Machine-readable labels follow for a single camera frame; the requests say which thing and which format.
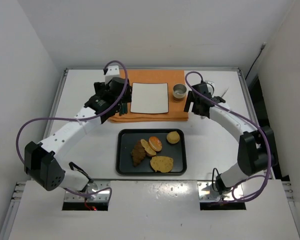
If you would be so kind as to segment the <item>metal tongs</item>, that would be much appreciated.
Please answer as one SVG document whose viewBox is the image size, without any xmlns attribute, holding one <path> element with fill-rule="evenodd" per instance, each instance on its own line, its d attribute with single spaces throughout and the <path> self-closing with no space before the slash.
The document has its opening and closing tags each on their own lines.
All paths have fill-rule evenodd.
<svg viewBox="0 0 300 240">
<path fill-rule="evenodd" d="M 216 87 L 214 90 L 213 96 L 224 98 L 224 96 L 226 95 L 228 90 L 229 90 L 229 87 Z"/>
</svg>

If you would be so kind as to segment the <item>small round bread roll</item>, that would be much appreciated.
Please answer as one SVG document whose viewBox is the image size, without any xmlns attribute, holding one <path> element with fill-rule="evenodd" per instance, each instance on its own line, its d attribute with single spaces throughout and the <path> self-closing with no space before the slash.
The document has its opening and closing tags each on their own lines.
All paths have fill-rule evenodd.
<svg viewBox="0 0 300 240">
<path fill-rule="evenodd" d="M 177 131 L 172 131 L 169 132 L 166 136 L 166 140 L 170 143 L 170 144 L 177 144 L 180 141 L 181 137 L 179 135 L 179 133 Z"/>
</svg>

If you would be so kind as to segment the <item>glazed round bun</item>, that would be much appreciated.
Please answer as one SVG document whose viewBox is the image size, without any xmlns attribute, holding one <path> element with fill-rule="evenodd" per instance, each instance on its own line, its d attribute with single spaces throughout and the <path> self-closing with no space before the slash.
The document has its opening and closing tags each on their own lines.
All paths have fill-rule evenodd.
<svg viewBox="0 0 300 240">
<path fill-rule="evenodd" d="M 160 152 L 163 148 L 162 142 L 156 136 L 151 136 L 148 139 L 148 144 L 156 152 Z"/>
</svg>

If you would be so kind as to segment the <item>brown croissant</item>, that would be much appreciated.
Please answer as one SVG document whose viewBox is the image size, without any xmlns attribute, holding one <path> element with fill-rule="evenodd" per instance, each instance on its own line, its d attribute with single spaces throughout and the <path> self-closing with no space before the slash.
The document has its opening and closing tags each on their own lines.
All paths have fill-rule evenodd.
<svg viewBox="0 0 300 240">
<path fill-rule="evenodd" d="M 132 164 L 134 167 L 137 167 L 146 157 L 146 152 L 142 146 L 141 141 L 139 140 L 131 151 Z"/>
</svg>

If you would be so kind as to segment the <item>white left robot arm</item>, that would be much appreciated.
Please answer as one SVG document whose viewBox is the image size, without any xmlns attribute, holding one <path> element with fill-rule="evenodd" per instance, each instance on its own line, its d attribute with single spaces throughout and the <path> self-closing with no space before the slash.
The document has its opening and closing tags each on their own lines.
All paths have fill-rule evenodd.
<svg viewBox="0 0 300 240">
<path fill-rule="evenodd" d="M 61 187 L 73 189 L 78 193 L 85 189 L 90 177 L 82 170 L 63 170 L 59 161 L 89 131 L 106 120 L 113 123 L 142 123 L 185 122 L 189 119 L 188 113 L 183 111 L 183 102 L 174 103 L 171 113 L 153 116 L 128 113 L 127 116 L 119 116 L 119 108 L 129 87 L 128 77 L 124 76 L 118 86 L 119 92 L 109 103 L 103 100 L 100 110 L 89 106 L 82 107 L 75 118 L 67 118 L 67 123 L 54 134 L 39 143 L 28 143 L 24 149 L 25 172 L 47 191 Z"/>
</svg>

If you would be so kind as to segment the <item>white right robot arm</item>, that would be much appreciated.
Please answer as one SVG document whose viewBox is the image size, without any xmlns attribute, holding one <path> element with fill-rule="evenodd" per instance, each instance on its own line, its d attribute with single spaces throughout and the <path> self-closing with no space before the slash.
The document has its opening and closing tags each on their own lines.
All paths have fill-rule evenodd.
<svg viewBox="0 0 300 240">
<path fill-rule="evenodd" d="M 242 183 L 262 178 L 257 191 L 242 197 L 233 197 L 234 203 L 246 203 L 256 199 L 268 184 L 272 166 L 276 165 L 276 142 L 274 131 L 260 127 L 247 117 L 231 109 L 225 99 L 212 96 L 208 84 L 200 81 L 191 85 L 187 94 L 185 112 L 206 117 L 222 126 L 238 142 L 236 163 L 213 179 L 213 190 L 222 196 L 233 193 Z"/>
</svg>

